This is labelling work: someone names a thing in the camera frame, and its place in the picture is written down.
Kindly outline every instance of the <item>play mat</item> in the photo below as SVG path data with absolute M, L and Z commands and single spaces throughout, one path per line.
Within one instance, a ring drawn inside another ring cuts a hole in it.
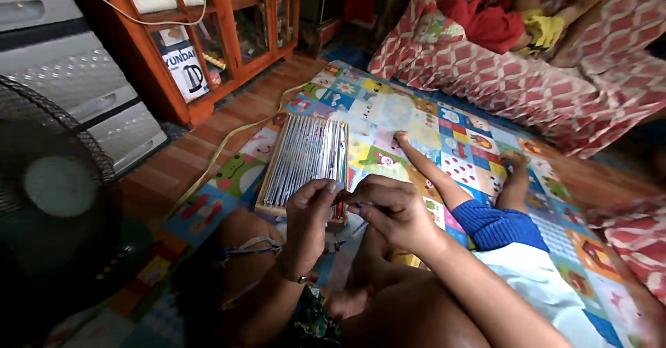
M 499 154 L 506 150 L 527 154 L 532 160 L 526 203 L 562 277 L 578 292 L 588 318 L 611 345 L 639 344 L 633 300 L 537 145 L 526 134 L 496 124 L 492 116 L 470 114 L 453 106 L 455 103 L 452 97 L 428 97 L 339 61 L 329 63 L 164 224 L 146 267 L 65 346 L 185 346 L 183 321 L 175 306 L 175 291 L 169 286 L 174 265 L 196 250 L 226 214 L 253 209 L 287 111 L 348 122 L 350 189 L 371 173 L 411 181 L 437 225 L 469 249 L 473 244 L 468 236 L 433 185 L 409 164 L 393 140 L 394 132 L 408 130 L 415 148 L 488 205 L 507 177 Z M 262 217 L 285 233 L 284 219 Z M 358 216 L 350 215 L 342 233 L 327 233 L 326 254 L 313 270 L 318 285 L 343 288 L 362 237 L 362 233 L 353 233 L 361 223 Z M 79 313 L 56 328 L 51 346 L 87 315 L 86 311 Z

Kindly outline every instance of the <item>yellow shorts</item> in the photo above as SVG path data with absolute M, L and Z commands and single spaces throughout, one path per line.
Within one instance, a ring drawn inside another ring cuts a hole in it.
M 564 19 L 557 16 L 544 16 L 544 10 L 534 9 L 521 12 L 525 33 L 532 36 L 532 42 L 518 51 L 521 54 L 537 55 L 555 46 L 564 30 Z

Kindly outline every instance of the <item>wooden cabinet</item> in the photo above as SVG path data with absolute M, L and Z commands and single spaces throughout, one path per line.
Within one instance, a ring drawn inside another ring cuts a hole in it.
M 222 97 L 290 57 L 298 42 L 300 0 L 205 0 L 205 6 L 202 0 L 171 0 L 175 8 L 157 12 L 151 5 L 163 7 L 166 0 L 108 0 L 149 25 L 101 0 L 83 1 L 143 100 L 158 116 L 190 128 L 209 117 Z M 193 23 L 202 11 L 196 24 L 156 24 Z M 188 58 L 196 61 L 183 67 Z

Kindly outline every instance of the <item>red shirt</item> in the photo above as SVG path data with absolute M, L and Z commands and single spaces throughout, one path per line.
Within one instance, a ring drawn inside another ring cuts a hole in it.
M 504 54 L 525 33 L 523 18 L 520 12 L 504 12 L 500 7 L 488 7 L 477 13 L 480 1 L 437 0 L 437 8 L 465 29 L 470 42 Z

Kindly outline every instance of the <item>pillow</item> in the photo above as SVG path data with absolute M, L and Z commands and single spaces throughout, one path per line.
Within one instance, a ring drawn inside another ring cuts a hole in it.
M 439 10 L 421 16 L 414 31 L 414 40 L 418 43 L 454 43 L 464 39 L 465 30 L 460 24 Z

